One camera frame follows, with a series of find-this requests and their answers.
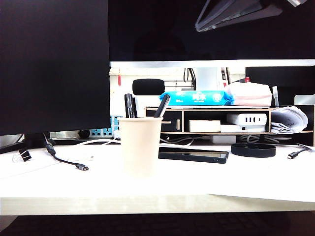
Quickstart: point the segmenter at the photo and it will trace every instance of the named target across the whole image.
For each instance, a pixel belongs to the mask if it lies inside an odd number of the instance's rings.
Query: binder clip
[[[22,161],[27,161],[30,160],[32,157],[29,153],[29,151],[26,148],[22,148],[19,150],[19,154],[14,154],[12,157],[12,161],[14,163],[16,162],[22,162]]]

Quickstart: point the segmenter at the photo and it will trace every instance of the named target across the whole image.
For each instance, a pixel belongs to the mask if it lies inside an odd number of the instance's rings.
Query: pen
[[[157,117],[162,117],[165,113],[165,110],[166,110],[166,107],[170,101],[170,96],[168,94],[164,95],[162,101],[161,101],[161,104],[159,105],[156,113],[154,114],[154,117],[157,118]]]
[[[278,88],[277,88],[277,86],[273,86],[273,87],[272,87],[272,92],[273,92],[273,95],[274,95],[275,106],[276,106],[276,107],[279,107]]]
[[[126,118],[134,118],[132,107],[133,107],[133,98],[130,93],[125,94],[125,109],[126,109]]]
[[[132,98],[132,113],[134,115],[134,118],[138,118],[138,115],[137,115],[137,105],[136,105],[136,99],[133,97]]]

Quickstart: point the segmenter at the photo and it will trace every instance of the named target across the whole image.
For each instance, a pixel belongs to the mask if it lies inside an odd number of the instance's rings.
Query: black pen
[[[162,101],[161,101],[161,104],[159,105],[156,113],[154,114],[154,117],[157,118],[157,117],[162,117],[165,113],[165,110],[166,110],[166,107],[170,101],[170,95],[166,94],[164,95]]]
[[[134,97],[132,98],[132,108],[131,108],[131,110],[132,110],[134,118],[138,118],[136,99]]]
[[[135,118],[133,108],[133,98],[131,93],[125,94],[126,118]]]

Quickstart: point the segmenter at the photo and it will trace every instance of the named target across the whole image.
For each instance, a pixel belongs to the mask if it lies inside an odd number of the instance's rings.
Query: white paper cup
[[[150,177],[158,160],[163,118],[118,118],[124,171],[133,177]]]

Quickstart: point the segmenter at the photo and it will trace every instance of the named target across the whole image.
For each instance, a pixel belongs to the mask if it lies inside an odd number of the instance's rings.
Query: white desk
[[[58,163],[45,149],[30,150],[32,160],[21,163],[0,155],[1,215],[315,210],[315,155],[289,160],[294,147],[277,147],[271,158],[230,153],[226,164],[159,159],[150,179],[123,173],[120,145],[55,149],[60,158],[93,153],[81,162],[90,169]]]

